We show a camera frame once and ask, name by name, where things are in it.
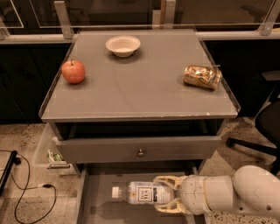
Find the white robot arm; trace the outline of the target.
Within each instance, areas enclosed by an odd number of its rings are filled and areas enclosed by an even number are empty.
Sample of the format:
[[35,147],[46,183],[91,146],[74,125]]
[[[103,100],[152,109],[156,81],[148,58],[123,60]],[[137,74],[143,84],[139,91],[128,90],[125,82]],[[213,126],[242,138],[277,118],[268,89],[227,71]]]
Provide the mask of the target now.
[[280,221],[280,179],[254,165],[239,168],[229,176],[157,176],[178,195],[156,209],[166,214],[202,215],[228,212],[259,215]]

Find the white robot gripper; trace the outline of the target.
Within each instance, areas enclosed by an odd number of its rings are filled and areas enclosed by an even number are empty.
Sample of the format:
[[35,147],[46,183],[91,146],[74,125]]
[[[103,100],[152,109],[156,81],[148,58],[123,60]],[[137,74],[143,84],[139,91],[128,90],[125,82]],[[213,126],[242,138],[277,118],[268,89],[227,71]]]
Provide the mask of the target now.
[[173,190],[178,190],[179,198],[164,205],[155,205],[157,211],[165,214],[185,214],[186,211],[194,215],[211,212],[207,204],[205,177],[203,176],[156,176],[153,181],[162,183]]

